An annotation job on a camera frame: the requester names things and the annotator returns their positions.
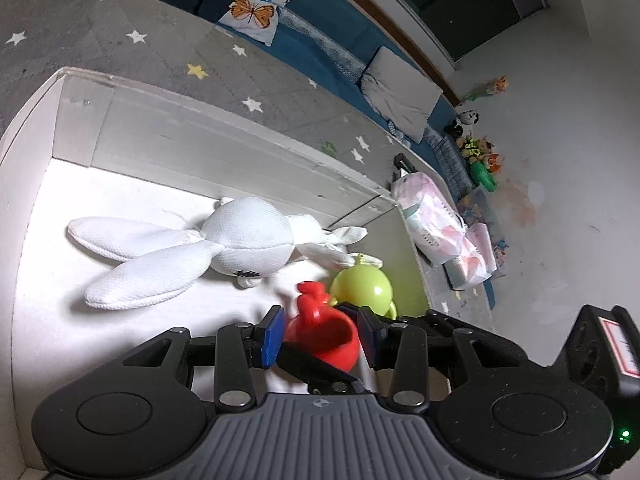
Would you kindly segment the white plush rabbit toy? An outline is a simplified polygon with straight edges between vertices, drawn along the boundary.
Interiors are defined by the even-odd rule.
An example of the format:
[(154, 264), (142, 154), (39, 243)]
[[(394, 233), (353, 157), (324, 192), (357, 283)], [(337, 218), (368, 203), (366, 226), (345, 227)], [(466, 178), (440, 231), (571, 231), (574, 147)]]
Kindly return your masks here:
[(219, 204), (199, 229), (98, 217), (71, 221), (67, 233), (118, 263), (88, 286), (85, 303), (131, 310), (183, 294), (207, 270), (235, 278), (241, 288), (255, 287), (284, 268), (294, 252), (324, 266), (349, 268), (356, 258), (346, 247), (368, 230), (328, 231), (310, 214), (287, 216), (261, 198), (245, 197)]

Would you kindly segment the red bird toy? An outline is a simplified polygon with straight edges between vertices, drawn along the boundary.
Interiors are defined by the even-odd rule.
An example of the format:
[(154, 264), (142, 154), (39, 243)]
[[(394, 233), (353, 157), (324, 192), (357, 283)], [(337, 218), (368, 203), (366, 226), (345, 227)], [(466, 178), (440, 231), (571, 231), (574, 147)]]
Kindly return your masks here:
[(320, 282), (296, 285), (297, 315), (288, 321), (284, 340), (343, 372), (358, 361), (357, 327), (349, 316), (330, 305), (331, 296)]

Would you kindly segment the grey beige cushion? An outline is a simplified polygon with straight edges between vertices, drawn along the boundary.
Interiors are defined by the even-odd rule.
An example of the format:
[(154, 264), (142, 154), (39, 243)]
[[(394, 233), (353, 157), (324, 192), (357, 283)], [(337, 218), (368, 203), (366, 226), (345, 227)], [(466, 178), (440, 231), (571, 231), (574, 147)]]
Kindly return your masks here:
[(442, 96), (437, 84), (386, 47), (363, 71), (360, 90), (370, 107), (415, 144), (422, 142), (427, 119)]

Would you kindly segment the grey star pattern tablecloth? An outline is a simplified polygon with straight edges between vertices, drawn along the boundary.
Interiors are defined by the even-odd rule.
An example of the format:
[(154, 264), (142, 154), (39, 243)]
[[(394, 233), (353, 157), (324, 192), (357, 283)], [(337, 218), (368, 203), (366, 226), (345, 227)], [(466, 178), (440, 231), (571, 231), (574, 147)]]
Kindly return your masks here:
[[(1, 49), (1, 119), (9, 122), (18, 101), (64, 67), (92, 70), (182, 94), (256, 122), (329, 156), (388, 188), (382, 170), (356, 161), (364, 148), (382, 162), (383, 131), (359, 110), (231, 32), (155, 0), (1, 0), (1, 35), (22, 34)], [(211, 198), (180, 193), (165, 210), (167, 186), (136, 181), (128, 203), (117, 203), (116, 174), (51, 160), (32, 208), (23, 246), (26, 270), (38, 270), (36, 252), (56, 231), (70, 254), (81, 255), (80, 273), (53, 289), (53, 311), (72, 327), (91, 327), (96, 338), (136, 324), (144, 311), (160, 310), (150, 328), (135, 335), (184, 325), (198, 333), (229, 320), (252, 320), (273, 304), (292, 306), (295, 283), (321, 278), (321, 266), (288, 264), (273, 278), (239, 289), (231, 278), (206, 272), (184, 294), (155, 307), (109, 311), (85, 304), (86, 286), (103, 275), (108, 261), (75, 245), (70, 220), (85, 216), (142, 217), (159, 214), (198, 220), (212, 210)]]

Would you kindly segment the pink wet wipes pack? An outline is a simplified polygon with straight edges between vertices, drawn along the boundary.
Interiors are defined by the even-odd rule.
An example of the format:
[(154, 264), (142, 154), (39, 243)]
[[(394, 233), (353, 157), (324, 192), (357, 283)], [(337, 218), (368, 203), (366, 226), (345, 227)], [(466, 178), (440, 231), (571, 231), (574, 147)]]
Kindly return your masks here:
[(402, 209), (413, 243), (432, 266), (460, 255), (466, 226), (429, 176), (405, 174), (392, 183), (390, 192)]

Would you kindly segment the white grey storage box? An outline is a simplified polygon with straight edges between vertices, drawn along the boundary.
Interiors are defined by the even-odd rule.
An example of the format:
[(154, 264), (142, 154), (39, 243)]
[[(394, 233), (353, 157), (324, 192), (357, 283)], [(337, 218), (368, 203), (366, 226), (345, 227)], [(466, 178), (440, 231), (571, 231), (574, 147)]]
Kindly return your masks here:
[(61, 378), (78, 373), (148, 330), (139, 321), (99, 342), (91, 327), (72, 327), (53, 311), (55, 286), (80, 273), (56, 231), (28, 273), (23, 246), (51, 160), (82, 174), (116, 174), (117, 203), (136, 181), (167, 186), (164, 209), (180, 193), (216, 200), (256, 196), (287, 214), (311, 214), (322, 226), (367, 226), (358, 252), (382, 259), (401, 314), (428, 307), (416, 248), (390, 196), (378, 184), (310, 146), (182, 94), (112, 75), (64, 67), (18, 101), (1, 139), (1, 474), (35, 479), (41, 462), (26, 434), (32, 410)]

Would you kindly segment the blue sofa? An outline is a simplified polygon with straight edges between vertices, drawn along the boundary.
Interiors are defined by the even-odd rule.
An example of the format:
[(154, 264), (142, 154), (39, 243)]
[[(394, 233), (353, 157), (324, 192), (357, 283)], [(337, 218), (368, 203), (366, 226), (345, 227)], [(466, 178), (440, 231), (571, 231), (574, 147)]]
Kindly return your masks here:
[(412, 151), (442, 176), (454, 200), (484, 192), (484, 186), (470, 178), (454, 139), (444, 131), (456, 116), (446, 96), (442, 94), (427, 119), (420, 144), (412, 142), (370, 107), (361, 93), (360, 78), (376, 51), (386, 47), (407, 63), (411, 61), (389, 36), (348, 0), (290, 0), (279, 11), (279, 24), (270, 47), (236, 33), (309, 77), (382, 129), (382, 138), (387, 143), (381, 151), (382, 162), (375, 162), (364, 148), (358, 148), (357, 162), (364, 162), (370, 169), (382, 170), (383, 176), (388, 178), (393, 169), (393, 155)]

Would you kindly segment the panda plush toy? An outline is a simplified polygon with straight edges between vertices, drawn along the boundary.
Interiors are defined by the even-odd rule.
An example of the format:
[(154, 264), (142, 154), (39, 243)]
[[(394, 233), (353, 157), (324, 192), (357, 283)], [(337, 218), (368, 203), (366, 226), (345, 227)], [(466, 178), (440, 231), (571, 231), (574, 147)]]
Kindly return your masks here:
[(474, 126), (480, 121), (480, 114), (476, 110), (464, 110), (454, 118), (444, 131), (454, 139), (472, 136)]

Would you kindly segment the yellow green plush toys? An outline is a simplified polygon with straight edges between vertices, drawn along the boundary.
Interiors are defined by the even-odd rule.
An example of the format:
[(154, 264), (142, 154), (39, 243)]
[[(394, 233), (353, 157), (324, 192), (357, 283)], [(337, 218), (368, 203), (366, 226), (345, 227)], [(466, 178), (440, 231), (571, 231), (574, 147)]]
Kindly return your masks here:
[(474, 136), (462, 136), (457, 140), (457, 147), (462, 158), (469, 164), (481, 162), (491, 174), (498, 174), (502, 157), (495, 151), (495, 144), (487, 138), (477, 139)]

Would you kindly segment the open pink wipes pack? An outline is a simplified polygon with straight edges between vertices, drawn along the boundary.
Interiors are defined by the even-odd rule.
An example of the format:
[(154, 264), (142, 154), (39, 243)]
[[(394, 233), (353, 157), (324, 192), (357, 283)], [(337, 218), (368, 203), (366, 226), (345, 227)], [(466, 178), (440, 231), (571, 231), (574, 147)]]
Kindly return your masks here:
[(491, 278), (497, 263), (485, 223), (468, 227), (460, 254), (445, 262), (444, 269), (453, 290), (469, 289)]

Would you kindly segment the green round monster toy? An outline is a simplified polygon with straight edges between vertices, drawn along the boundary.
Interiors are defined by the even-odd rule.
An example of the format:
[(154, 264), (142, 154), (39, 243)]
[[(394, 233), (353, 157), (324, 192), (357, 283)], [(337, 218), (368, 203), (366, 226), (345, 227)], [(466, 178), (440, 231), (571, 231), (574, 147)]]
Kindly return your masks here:
[(396, 320), (393, 286), (382, 270), (358, 254), (353, 266), (338, 272), (329, 295), (332, 307), (347, 302), (356, 307), (369, 307), (375, 314)]

